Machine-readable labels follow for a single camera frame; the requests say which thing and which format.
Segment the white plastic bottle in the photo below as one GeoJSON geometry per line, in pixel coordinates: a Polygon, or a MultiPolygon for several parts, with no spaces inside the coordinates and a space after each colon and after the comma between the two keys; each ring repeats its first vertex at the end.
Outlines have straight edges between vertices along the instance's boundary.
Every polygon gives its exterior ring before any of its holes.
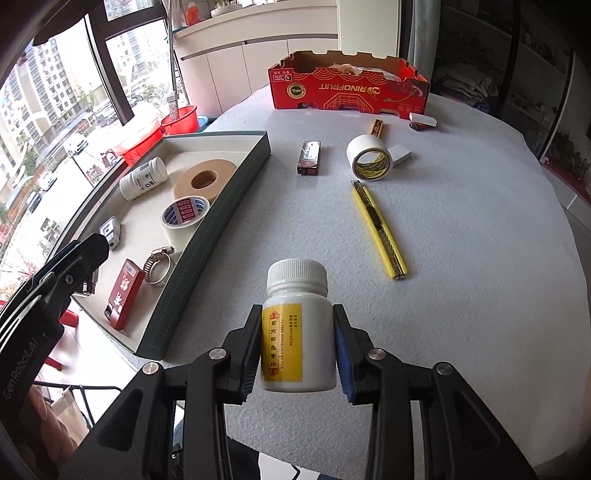
{"type": "Polygon", "coordinates": [[[154,157],[123,177],[119,181],[119,189],[125,200],[133,200],[166,180],[168,180],[166,165],[162,158],[154,157]]]}
{"type": "Polygon", "coordinates": [[[336,386],[335,329],[321,263],[274,263],[263,304],[262,386],[274,392],[318,392],[336,386]]]}

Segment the metal clamp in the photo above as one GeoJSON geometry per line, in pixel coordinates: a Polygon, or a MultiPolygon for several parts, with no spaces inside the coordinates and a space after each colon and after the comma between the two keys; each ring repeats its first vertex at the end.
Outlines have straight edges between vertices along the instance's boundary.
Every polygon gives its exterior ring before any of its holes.
{"type": "Polygon", "coordinates": [[[168,279],[170,278],[170,274],[172,273],[176,265],[174,260],[170,258],[170,255],[172,255],[173,253],[173,247],[162,247],[153,250],[152,254],[148,257],[146,263],[144,264],[144,281],[156,288],[163,288],[166,285],[168,279]],[[159,262],[166,263],[167,269],[161,278],[154,279],[152,278],[152,269],[154,268],[154,265],[156,265],[159,262]]]}

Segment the table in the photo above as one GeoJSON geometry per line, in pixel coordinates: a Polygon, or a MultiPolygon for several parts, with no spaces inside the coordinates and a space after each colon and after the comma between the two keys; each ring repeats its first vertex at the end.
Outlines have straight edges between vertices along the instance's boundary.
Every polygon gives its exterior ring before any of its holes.
{"type": "MultiPolygon", "coordinates": [[[[519,132],[436,95],[426,114],[436,130],[380,116],[387,146],[413,151],[369,185],[410,271],[399,282],[386,276],[357,211],[345,156],[375,116],[276,111],[268,87],[222,115],[210,129],[267,130],[272,156],[213,251],[165,364],[190,362],[241,326],[267,298],[273,262],[312,258],[325,265],[329,299],[344,304],[353,326],[404,362],[455,365],[537,465],[576,444],[589,373],[587,291],[573,235],[519,132]],[[322,142],[317,177],[296,175],[304,140],[322,142]]],[[[347,479],[363,478],[370,416],[340,386],[277,394],[257,383],[244,406],[226,407],[235,439],[347,479]]]]}

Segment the roll of tape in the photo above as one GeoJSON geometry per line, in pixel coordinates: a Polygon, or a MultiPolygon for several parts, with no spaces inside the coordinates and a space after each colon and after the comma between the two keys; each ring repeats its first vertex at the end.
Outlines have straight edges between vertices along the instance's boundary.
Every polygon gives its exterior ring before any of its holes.
{"type": "Polygon", "coordinates": [[[360,135],[349,143],[347,159],[360,180],[377,180],[388,173],[392,157],[386,145],[373,135],[360,135]]]}
{"type": "Polygon", "coordinates": [[[167,206],[160,216],[160,224],[169,244],[176,250],[185,250],[208,211],[209,201],[198,196],[179,198],[167,206]]]}
{"type": "Polygon", "coordinates": [[[207,160],[183,173],[174,185],[173,196],[205,197],[209,203],[220,194],[236,171],[236,165],[228,160],[207,160]]]}

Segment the red box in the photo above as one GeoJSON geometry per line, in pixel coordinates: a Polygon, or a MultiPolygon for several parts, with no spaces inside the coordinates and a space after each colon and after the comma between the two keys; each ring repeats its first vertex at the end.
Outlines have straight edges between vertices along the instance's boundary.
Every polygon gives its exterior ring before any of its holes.
{"type": "Polygon", "coordinates": [[[296,51],[269,69],[269,81],[277,109],[358,110],[408,119],[411,112],[424,113],[429,94],[429,82],[406,60],[369,53],[296,51]],[[385,70],[400,81],[367,70],[355,75],[348,66],[385,70]]]}
{"type": "Polygon", "coordinates": [[[145,273],[130,259],[126,259],[109,295],[105,316],[115,330],[123,330],[134,304],[135,296],[142,286],[145,273]]]}

